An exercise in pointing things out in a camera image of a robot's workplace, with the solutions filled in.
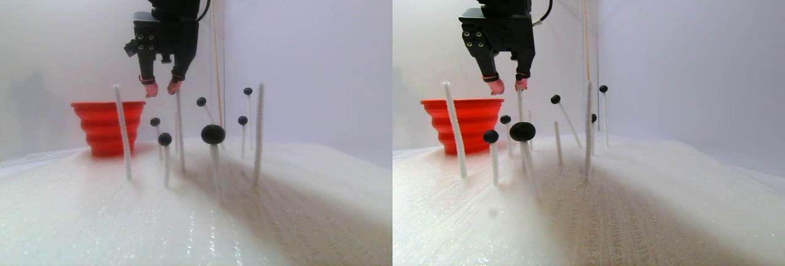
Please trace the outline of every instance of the white wall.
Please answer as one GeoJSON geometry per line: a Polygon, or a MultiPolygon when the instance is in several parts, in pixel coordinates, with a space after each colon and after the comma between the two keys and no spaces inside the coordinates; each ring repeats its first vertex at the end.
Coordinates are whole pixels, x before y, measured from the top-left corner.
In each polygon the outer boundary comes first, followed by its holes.
{"type": "MultiPolygon", "coordinates": [[[[541,17],[548,0],[532,0],[532,16],[541,17]]],[[[587,0],[589,20],[589,62],[597,79],[597,0],[587,0]]],[[[491,97],[480,78],[480,68],[460,36],[458,16],[475,0],[393,0],[393,92],[395,93],[395,134],[393,148],[422,148],[440,145],[430,117],[419,103],[423,99],[443,99],[441,82],[450,81],[456,98],[491,97]]],[[[538,135],[553,135],[553,121],[560,121],[562,134],[569,127],[558,107],[550,104],[560,94],[575,129],[583,132],[586,64],[583,56],[583,8],[581,0],[554,0],[553,10],[542,25],[535,27],[536,56],[532,65],[527,109],[533,111],[538,135]]],[[[500,115],[516,118],[513,89],[516,62],[510,53],[500,53],[496,66],[505,82],[505,103],[500,115]]]]}
{"type": "MultiPolygon", "coordinates": [[[[120,84],[124,101],[145,100],[137,58],[128,58],[123,45],[134,37],[132,14],[150,9],[147,0],[0,0],[0,161],[86,146],[70,103],[114,101],[112,84],[120,84]]],[[[216,101],[208,21],[200,26],[199,51],[183,84],[188,137],[208,123],[196,98],[216,101]]],[[[173,129],[170,70],[171,64],[156,65],[159,97],[147,100],[138,140],[155,138],[147,124],[154,116],[165,131],[173,129]]]]}
{"type": "Polygon", "coordinates": [[[785,2],[600,0],[614,134],[785,176],[785,2]]]}
{"type": "Polygon", "coordinates": [[[264,140],[389,167],[391,0],[226,0],[228,131],[266,84],[264,140]]]}

